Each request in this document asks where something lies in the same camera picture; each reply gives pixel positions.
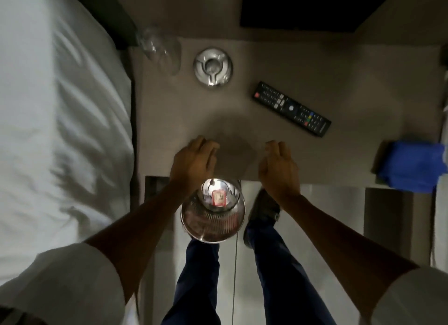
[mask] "headboard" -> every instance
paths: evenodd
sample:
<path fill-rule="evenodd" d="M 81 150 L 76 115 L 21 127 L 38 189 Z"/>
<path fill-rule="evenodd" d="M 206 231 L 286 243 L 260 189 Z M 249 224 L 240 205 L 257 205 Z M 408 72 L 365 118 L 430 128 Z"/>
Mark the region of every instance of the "headboard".
<path fill-rule="evenodd" d="M 118 0 L 78 0 L 101 24 L 117 49 L 137 46 L 137 28 Z"/>

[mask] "leg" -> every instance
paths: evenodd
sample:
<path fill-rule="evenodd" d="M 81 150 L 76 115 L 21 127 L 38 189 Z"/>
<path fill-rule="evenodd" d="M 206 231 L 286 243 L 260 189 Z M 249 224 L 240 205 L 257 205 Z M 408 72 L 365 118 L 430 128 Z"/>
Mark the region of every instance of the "leg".
<path fill-rule="evenodd" d="M 215 311 L 220 270 L 218 250 L 218 244 L 190 241 L 173 306 L 162 325 L 221 325 Z"/>
<path fill-rule="evenodd" d="M 336 325 L 305 270 L 272 225 L 253 220 L 247 228 L 263 288 L 266 323 Z"/>

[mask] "shoe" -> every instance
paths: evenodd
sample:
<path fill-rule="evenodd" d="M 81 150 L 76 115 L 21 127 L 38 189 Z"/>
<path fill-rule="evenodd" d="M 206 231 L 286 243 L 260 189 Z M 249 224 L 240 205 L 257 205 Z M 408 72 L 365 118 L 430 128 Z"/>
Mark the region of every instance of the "shoe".
<path fill-rule="evenodd" d="M 279 216 L 280 205 L 276 203 L 276 201 L 268 194 L 268 192 L 266 192 L 264 188 L 262 188 L 258 193 L 254 202 L 254 206 L 250 211 L 249 222 L 247 223 L 247 226 L 249 226 L 249 224 L 254 220 L 261 220 L 268 223 L 269 225 L 274 226 L 278 221 Z M 247 236 L 247 226 L 244 230 L 243 240 L 244 244 L 247 247 L 252 248 Z"/>

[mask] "metal ashtray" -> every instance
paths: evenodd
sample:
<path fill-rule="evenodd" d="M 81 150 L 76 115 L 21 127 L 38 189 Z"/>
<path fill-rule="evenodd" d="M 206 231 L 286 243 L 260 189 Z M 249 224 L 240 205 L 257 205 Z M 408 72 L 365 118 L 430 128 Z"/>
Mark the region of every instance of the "metal ashtray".
<path fill-rule="evenodd" d="M 216 87 L 226 84 L 230 80 L 233 65 L 225 51 L 218 48 L 208 48 L 196 56 L 193 69 L 201 83 L 209 87 Z"/>
<path fill-rule="evenodd" d="M 243 225 L 245 202 L 238 180 L 209 179 L 182 204 L 185 231 L 204 243 L 220 243 Z"/>

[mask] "remote control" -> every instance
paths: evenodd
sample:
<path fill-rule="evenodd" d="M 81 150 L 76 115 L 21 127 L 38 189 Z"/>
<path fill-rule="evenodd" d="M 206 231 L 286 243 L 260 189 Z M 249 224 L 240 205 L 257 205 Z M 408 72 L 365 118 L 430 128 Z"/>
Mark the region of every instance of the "remote control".
<path fill-rule="evenodd" d="M 260 82 L 253 98 L 314 135 L 322 137 L 332 122 L 265 82 Z"/>

